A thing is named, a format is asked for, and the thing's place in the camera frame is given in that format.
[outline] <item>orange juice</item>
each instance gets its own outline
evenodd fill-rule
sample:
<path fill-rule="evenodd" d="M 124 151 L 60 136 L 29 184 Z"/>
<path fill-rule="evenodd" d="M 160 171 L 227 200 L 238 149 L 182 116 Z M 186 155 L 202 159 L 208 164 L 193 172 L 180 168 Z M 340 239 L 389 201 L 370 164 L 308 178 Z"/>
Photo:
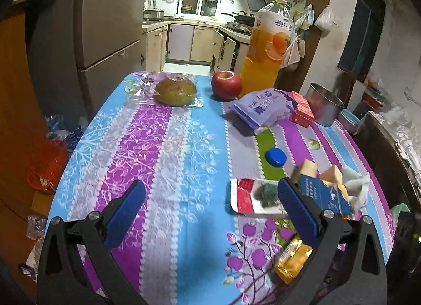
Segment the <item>orange juice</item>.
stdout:
<path fill-rule="evenodd" d="M 256 16 L 247 57 L 241 70 L 239 98 L 273 87 L 294 27 L 288 0 L 274 0 Z"/>

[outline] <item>blue stripe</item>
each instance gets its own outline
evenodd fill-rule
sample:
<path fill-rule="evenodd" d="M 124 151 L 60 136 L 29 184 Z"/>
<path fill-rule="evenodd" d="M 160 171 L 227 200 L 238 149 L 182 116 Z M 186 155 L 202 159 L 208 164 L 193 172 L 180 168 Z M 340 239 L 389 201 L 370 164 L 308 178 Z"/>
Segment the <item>blue stripe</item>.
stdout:
<path fill-rule="evenodd" d="M 125 79 L 128 78 L 133 78 L 133 75 L 129 74 Z M 53 203 L 51 204 L 48 224 L 51 218 L 55 216 L 60 216 L 65 221 L 67 220 L 67 215 L 73 203 L 76 186 L 80 182 L 82 169 L 91 162 L 96 146 L 101 142 L 111 121 L 115 118 L 123 102 L 126 100 L 128 94 L 124 91 L 124 88 L 127 85 L 127 83 L 122 82 L 114 90 L 88 128 L 86 128 L 58 184 Z"/>
<path fill-rule="evenodd" d="M 198 78 L 203 108 L 193 108 L 180 196 L 178 304 L 228 304 L 238 297 L 227 277 L 228 231 L 235 232 L 228 195 L 229 166 L 222 104 L 211 98 L 209 78 Z"/>
<path fill-rule="evenodd" d="M 340 140 L 338 134 L 335 132 L 335 130 L 331 127 L 324 127 L 322 130 L 324 130 L 327 133 L 327 135 L 329 136 L 329 138 L 331 139 L 331 141 L 335 145 L 338 153 L 340 154 L 339 158 L 342 158 L 345 165 L 352 168 L 355 172 L 361 173 L 359 171 L 357 165 L 355 164 L 353 158 L 349 154 L 347 148 L 344 146 L 344 144 Z M 365 206 L 365 208 L 367 210 L 367 213 L 371 216 L 371 218 L 373 218 L 375 228 L 377 229 L 377 235 L 378 235 L 378 238 L 380 240 L 380 244 L 382 246 L 384 261 L 386 263 L 388 257 L 387 257 L 386 245 L 385 245 L 385 242 L 384 242 L 382 225 L 380 224 L 380 219 L 378 218 L 377 211 L 375 209 L 373 199 L 371 198 L 370 193 L 368 194 L 367 205 Z"/>

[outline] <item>white floor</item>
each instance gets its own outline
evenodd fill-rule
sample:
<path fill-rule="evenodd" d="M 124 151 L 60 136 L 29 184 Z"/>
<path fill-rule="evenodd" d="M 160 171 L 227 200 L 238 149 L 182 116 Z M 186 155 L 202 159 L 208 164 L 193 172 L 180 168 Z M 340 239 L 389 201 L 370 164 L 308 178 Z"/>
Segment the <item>white floor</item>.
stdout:
<path fill-rule="evenodd" d="M 173 73 L 187 73 L 196 74 L 198 76 L 211 76 L 211 68 L 203 65 L 191 65 L 191 64 L 171 64 L 166 62 L 164 65 L 163 72 Z"/>

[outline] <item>purple snack bag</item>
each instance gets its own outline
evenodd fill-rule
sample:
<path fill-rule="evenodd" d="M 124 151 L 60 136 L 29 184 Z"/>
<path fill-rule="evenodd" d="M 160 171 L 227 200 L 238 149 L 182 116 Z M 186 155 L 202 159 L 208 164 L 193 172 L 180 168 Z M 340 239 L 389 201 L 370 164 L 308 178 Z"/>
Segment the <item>purple snack bag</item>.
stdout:
<path fill-rule="evenodd" d="M 285 93 L 276 89 L 250 92 L 231 107 L 253 130 L 260 134 L 279 120 L 289 118 L 293 103 Z"/>

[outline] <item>metal screw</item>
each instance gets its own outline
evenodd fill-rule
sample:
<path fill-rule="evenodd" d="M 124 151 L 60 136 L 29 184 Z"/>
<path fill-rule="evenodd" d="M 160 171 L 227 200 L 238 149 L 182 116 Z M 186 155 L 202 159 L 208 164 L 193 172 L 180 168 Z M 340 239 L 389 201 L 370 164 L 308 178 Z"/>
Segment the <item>metal screw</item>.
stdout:
<path fill-rule="evenodd" d="M 98 212 L 98 211 L 94 211 L 94 212 L 91 212 L 89 215 L 88 215 L 88 218 L 91 220 L 91 221 L 95 221 L 96 219 L 98 219 L 99 218 L 99 216 L 101 215 L 101 213 L 100 212 Z"/>
<path fill-rule="evenodd" d="M 61 219 L 61 218 L 60 218 L 60 217 L 58 217 L 58 216 L 53 217 L 50 223 L 51 223 L 52 225 L 56 225 L 56 224 L 60 223 L 60 219 Z"/>
<path fill-rule="evenodd" d="M 373 222 L 370 216 L 364 216 L 363 221 L 366 222 L 367 224 L 371 224 Z"/>
<path fill-rule="evenodd" d="M 326 218 L 332 219 L 333 217 L 335 217 L 335 213 L 332 210 L 324 210 L 323 216 L 325 216 Z"/>

